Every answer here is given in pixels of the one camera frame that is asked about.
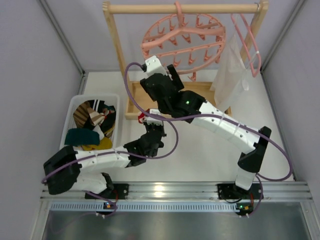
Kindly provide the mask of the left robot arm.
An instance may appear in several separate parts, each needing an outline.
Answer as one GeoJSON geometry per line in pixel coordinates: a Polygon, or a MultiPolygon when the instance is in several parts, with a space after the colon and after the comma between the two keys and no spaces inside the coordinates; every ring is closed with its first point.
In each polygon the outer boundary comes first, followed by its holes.
{"type": "Polygon", "coordinates": [[[106,150],[75,150],[65,146],[43,164],[44,183],[50,195],[69,190],[88,191],[107,197],[114,185],[108,169],[125,169],[144,164],[164,147],[163,123],[144,123],[146,133],[139,139],[106,150]]]}

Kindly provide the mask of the brown striped sock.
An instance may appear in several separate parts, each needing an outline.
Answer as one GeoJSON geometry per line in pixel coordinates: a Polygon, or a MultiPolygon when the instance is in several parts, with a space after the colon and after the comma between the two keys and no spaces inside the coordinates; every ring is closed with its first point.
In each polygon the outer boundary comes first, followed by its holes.
{"type": "Polygon", "coordinates": [[[88,115],[87,115],[87,111],[85,110],[85,107],[86,107],[85,102],[80,104],[75,110],[75,112],[73,113],[73,119],[75,121],[77,128],[84,128],[84,124],[87,120],[88,115]]]}

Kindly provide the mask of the black white-striped sock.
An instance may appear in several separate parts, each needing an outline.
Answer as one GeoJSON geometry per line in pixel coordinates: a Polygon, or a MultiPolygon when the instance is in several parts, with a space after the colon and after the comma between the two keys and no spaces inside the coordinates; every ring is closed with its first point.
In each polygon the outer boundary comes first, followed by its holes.
{"type": "Polygon", "coordinates": [[[85,102],[85,105],[87,119],[83,127],[92,130],[95,126],[100,125],[105,119],[103,112],[104,101],[99,99],[89,100],[85,102]]]}

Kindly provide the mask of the teal sock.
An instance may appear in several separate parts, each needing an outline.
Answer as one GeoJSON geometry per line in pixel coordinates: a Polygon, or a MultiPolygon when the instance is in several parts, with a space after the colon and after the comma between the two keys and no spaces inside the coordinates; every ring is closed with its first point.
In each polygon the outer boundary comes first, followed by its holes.
{"type": "Polygon", "coordinates": [[[64,144],[69,146],[98,145],[100,136],[97,132],[86,128],[71,128],[67,131],[64,144]]]}

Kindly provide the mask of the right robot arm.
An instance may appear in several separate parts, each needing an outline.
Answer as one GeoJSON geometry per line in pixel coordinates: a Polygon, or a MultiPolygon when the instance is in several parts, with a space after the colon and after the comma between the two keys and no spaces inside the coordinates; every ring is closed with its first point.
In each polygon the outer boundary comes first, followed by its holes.
{"type": "Polygon", "coordinates": [[[249,191],[260,171],[271,130],[264,126],[249,131],[240,122],[218,110],[205,97],[185,90],[175,68],[168,70],[158,63],[144,63],[142,70],[147,77],[140,81],[144,91],[156,102],[161,114],[209,130],[235,145],[241,151],[237,162],[235,187],[249,191]]]}

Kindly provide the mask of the pink round clip hanger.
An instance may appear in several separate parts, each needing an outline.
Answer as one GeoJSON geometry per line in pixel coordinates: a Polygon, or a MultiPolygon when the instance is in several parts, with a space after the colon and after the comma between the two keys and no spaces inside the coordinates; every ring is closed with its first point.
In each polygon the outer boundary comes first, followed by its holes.
{"type": "Polygon", "coordinates": [[[156,56],[163,66],[173,65],[180,75],[195,82],[197,71],[217,64],[227,40],[226,27],[206,13],[176,13],[156,21],[144,34],[140,45],[145,60],[156,56]]]}

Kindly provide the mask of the red sock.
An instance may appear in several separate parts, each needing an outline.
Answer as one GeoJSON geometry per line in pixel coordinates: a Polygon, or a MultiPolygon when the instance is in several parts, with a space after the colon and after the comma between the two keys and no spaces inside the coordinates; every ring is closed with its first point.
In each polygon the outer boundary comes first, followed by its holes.
{"type": "Polygon", "coordinates": [[[148,118],[148,116],[145,115],[143,112],[140,112],[140,113],[138,114],[138,122],[139,122],[140,124],[144,124],[144,123],[147,121],[147,118],[148,118]]]}

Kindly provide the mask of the white sock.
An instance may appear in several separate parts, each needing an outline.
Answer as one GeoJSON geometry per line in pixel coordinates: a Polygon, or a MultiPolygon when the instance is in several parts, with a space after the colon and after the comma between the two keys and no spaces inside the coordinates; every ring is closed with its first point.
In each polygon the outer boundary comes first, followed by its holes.
{"type": "Polygon", "coordinates": [[[99,136],[99,140],[101,141],[104,137],[105,137],[105,134],[104,132],[101,130],[101,127],[99,125],[96,125],[93,129],[94,132],[98,133],[98,136],[99,136]]]}

